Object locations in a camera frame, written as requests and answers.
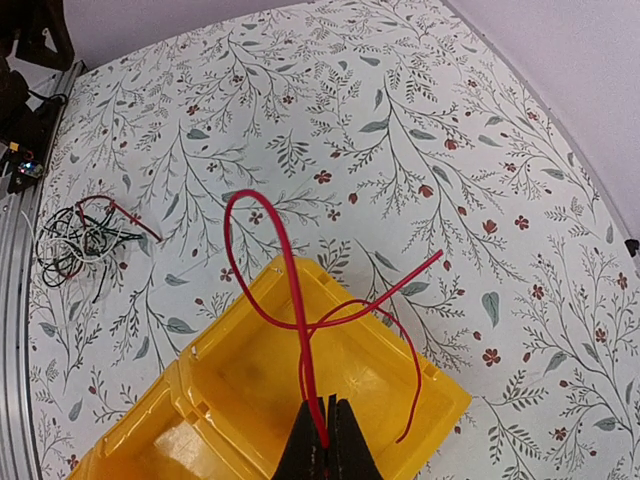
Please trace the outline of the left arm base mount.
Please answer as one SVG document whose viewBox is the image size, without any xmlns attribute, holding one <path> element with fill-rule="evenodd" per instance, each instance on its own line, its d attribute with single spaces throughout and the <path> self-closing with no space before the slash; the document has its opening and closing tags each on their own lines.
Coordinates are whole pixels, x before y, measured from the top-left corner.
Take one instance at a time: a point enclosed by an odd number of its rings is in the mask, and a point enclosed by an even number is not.
<svg viewBox="0 0 640 480">
<path fill-rule="evenodd" d="M 1 175 L 8 194 L 19 194 L 44 175 L 59 115 L 68 96 L 32 91 L 17 71 L 1 71 Z"/>
</svg>

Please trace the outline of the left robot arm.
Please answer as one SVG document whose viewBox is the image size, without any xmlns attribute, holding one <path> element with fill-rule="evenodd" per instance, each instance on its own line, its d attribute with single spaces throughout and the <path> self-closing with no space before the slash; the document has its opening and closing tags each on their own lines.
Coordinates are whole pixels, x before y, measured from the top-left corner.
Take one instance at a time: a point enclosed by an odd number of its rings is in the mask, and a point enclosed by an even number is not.
<svg viewBox="0 0 640 480">
<path fill-rule="evenodd" d="M 1 57 L 67 71 L 75 52 L 62 0 L 1 0 Z"/>
</svg>

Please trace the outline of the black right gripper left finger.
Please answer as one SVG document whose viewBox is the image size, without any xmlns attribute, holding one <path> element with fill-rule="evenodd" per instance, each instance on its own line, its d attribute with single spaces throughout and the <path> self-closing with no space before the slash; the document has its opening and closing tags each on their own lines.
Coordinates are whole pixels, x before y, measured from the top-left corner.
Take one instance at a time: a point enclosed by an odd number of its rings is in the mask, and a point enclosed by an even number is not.
<svg viewBox="0 0 640 480">
<path fill-rule="evenodd" d="M 273 480 L 320 480 L 327 478 L 326 453 L 311 415 L 309 402 L 298 410 Z"/>
</svg>

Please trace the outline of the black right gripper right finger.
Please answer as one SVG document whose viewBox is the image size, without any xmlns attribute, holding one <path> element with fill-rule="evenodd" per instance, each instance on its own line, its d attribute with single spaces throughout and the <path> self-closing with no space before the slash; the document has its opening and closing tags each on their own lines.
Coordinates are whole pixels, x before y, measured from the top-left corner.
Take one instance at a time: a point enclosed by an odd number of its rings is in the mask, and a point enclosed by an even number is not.
<svg viewBox="0 0 640 480">
<path fill-rule="evenodd" d="M 383 479 L 347 399 L 338 399 L 336 395 L 329 397 L 327 430 L 326 479 Z"/>
</svg>

